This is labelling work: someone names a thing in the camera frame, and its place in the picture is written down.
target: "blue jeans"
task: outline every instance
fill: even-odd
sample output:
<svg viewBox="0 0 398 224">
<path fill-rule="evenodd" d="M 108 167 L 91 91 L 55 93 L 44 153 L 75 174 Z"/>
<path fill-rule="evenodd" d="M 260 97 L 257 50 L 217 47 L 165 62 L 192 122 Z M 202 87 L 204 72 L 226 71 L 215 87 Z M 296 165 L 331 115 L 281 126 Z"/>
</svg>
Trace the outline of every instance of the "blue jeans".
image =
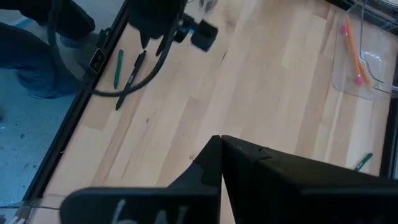
<svg viewBox="0 0 398 224">
<path fill-rule="evenodd" d="M 71 95 L 79 84 L 54 65 L 50 47 L 26 30 L 0 23 L 0 68 L 17 70 L 19 83 L 34 96 Z"/>
</svg>

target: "clear plastic container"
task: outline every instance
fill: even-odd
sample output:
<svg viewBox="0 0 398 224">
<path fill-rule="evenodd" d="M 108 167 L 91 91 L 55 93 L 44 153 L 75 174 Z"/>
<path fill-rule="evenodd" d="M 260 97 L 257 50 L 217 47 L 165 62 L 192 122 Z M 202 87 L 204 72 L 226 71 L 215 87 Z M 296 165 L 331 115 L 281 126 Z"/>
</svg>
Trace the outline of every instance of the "clear plastic container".
<svg viewBox="0 0 398 224">
<path fill-rule="evenodd" d="M 382 26 L 366 22 L 365 8 L 365 3 L 359 1 L 338 18 L 331 82 L 339 91 L 368 100 L 398 97 L 398 86 L 392 84 L 398 53 L 397 37 Z M 348 19 L 352 25 L 355 54 L 349 44 Z M 365 74 L 360 73 L 361 78 L 358 78 L 353 57 L 359 59 L 365 70 Z M 365 75 L 369 77 L 369 86 Z"/>
</svg>

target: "black marker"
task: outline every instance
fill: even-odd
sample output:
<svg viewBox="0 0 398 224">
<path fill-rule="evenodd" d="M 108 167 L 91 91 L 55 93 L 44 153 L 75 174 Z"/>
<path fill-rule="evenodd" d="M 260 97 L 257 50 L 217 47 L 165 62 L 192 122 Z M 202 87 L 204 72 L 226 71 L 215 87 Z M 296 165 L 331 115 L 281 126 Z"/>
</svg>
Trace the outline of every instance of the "black marker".
<svg viewBox="0 0 398 224">
<path fill-rule="evenodd" d="M 134 64 L 134 69 L 132 70 L 129 80 L 127 81 L 126 86 L 123 89 L 124 93 L 126 93 L 128 91 L 128 89 L 130 89 L 132 83 L 134 82 L 134 79 L 136 78 L 138 71 L 141 68 L 142 63 L 144 62 L 146 53 L 147 53 L 147 51 L 144 50 L 141 54 L 138 55 L 138 58 Z M 126 97 L 126 94 L 123 94 L 122 96 L 120 96 L 118 102 L 116 103 L 116 110 L 118 110 L 122 106 L 125 97 Z"/>
</svg>

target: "black cable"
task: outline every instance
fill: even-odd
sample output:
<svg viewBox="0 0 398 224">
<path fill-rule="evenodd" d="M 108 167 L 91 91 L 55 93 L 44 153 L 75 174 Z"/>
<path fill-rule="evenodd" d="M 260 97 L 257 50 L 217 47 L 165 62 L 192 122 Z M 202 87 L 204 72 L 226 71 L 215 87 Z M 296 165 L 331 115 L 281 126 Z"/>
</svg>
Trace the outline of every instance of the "black cable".
<svg viewBox="0 0 398 224">
<path fill-rule="evenodd" d="M 55 37 L 55 28 L 54 27 L 56 26 L 57 21 L 58 21 L 58 15 L 62 8 L 62 1 L 63 0 L 52 0 L 52 6 L 51 6 L 50 13 L 49 13 L 49 25 L 47 26 L 47 37 L 49 39 L 49 46 L 50 46 L 50 50 L 51 50 L 54 62 L 56 64 L 56 66 L 58 67 L 59 71 L 67 73 L 66 75 L 73 76 L 71 71 L 69 71 L 69 69 L 65 66 L 65 64 L 62 61 L 62 58 L 60 56 L 60 51 L 59 51 L 59 48 L 57 45 L 56 37 Z M 164 47 L 161 55 L 159 56 L 159 59 L 158 59 L 157 63 L 155 64 L 155 67 L 152 69 L 150 74 L 148 76 L 146 76 L 145 79 L 143 79 L 143 81 L 132 86 L 130 89 L 128 89 L 128 91 L 102 92 L 102 91 L 92 89 L 89 86 L 87 86 L 85 83 L 80 82 L 82 87 L 85 90 L 89 91 L 89 93 L 91 93 L 93 95 L 98 95 L 98 96 L 103 96 L 103 97 L 120 97 L 120 96 L 128 95 L 134 91 L 141 89 L 145 85 L 147 85 L 158 74 L 159 70 L 162 68 L 162 66 L 167 58 L 167 54 L 169 53 L 170 47 L 174 41 L 174 34 L 177 31 L 182 12 L 177 13 L 176 18 L 173 21 L 173 24 L 170 28 L 170 32 L 168 33 L 168 36 L 164 37 L 164 38 L 166 38 L 165 47 Z"/>
</svg>

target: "black metal frame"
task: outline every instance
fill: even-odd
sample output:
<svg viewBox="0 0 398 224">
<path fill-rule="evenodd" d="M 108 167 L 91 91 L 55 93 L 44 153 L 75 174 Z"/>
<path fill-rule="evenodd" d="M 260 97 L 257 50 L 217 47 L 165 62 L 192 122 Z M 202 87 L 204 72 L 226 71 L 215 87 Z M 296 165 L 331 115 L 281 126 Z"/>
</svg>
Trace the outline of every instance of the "black metal frame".
<svg viewBox="0 0 398 224">
<path fill-rule="evenodd" d="M 101 47 L 103 50 L 106 60 L 104 64 L 106 65 L 116 44 L 119 41 L 119 38 L 127 24 L 127 19 L 128 19 L 128 4 L 129 0 L 125 0 L 123 5 L 121 6 L 121 9 L 119 13 L 117 14 L 111 29 L 109 31 L 109 34 Z M 103 70 L 105 66 L 101 68 L 99 71 L 98 75 L 96 78 L 91 78 L 90 82 L 87 83 L 88 86 L 90 87 L 95 87 L 98 81 L 100 80 Z M 57 134 L 54 137 L 53 142 L 50 145 L 49 150 L 47 151 L 46 155 L 43 158 L 43 161 L 37 170 L 36 175 L 33 178 L 32 183 L 30 184 L 29 188 L 27 189 L 27 192 L 24 195 L 23 200 L 32 200 L 35 198 L 40 198 L 43 196 L 43 193 L 45 191 L 45 188 L 47 187 L 47 184 L 49 183 L 51 176 L 53 172 L 55 171 L 55 168 L 57 167 L 57 164 L 59 160 L 62 157 L 62 154 L 65 150 L 65 148 L 68 145 L 68 142 L 80 120 L 80 117 L 82 116 L 86 105 L 88 101 L 90 100 L 91 94 L 89 94 L 87 91 L 81 91 L 79 92 L 75 99 L 73 100 L 71 106 L 69 107 L 69 110 L 65 116 L 65 118 L 62 121 L 62 124 L 60 126 L 60 129 L 58 130 Z"/>
<path fill-rule="evenodd" d="M 107 40 L 102 47 L 107 59 L 109 59 L 112 54 L 119 38 L 127 24 L 128 20 L 128 4 L 129 0 L 125 0 L 124 4 L 116 16 L 115 21 L 111 27 L 110 33 Z M 328 2 L 347 10 L 353 4 L 353 0 L 327 0 Z M 371 8 L 366 12 L 366 20 L 377 26 L 385 24 L 386 22 L 391 22 L 392 18 L 398 18 L 398 9 L 394 9 L 386 4 L 381 4 L 378 0 L 368 0 L 369 6 Z M 393 22 L 391 26 L 385 27 L 386 30 L 398 35 L 398 23 Z M 104 67 L 99 72 L 99 75 L 95 80 L 90 82 L 89 86 L 96 86 L 99 81 Z M 394 76 L 394 84 L 398 84 L 398 72 L 396 70 L 396 75 Z M 58 133 L 56 134 L 53 143 L 50 146 L 49 151 L 46 153 L 31 185 L 29 186 L 23 200 L 32 200 L 43 196 L 45 188 L 49 183 L 55 168 L 59 160 L 62 157 L 63 151 L 68 145 L 68 142 L 82 116 L 86 105 L 90 99 L 91 95 L 87 91 L 82 91 L 77 94 L 75 100 L 73 101 L 68 113 L 63 120 Z M 384 148 L 382 153 L 382 162 L 380 176 L 394 178 L 396 169 L 396 159 L 397 159 L 397 149 L 398 149 L 398 100 L 393 99 L 390 103 L 390 111 L 386 126 L 386 137 L 384 140 Z"/>
</svg>

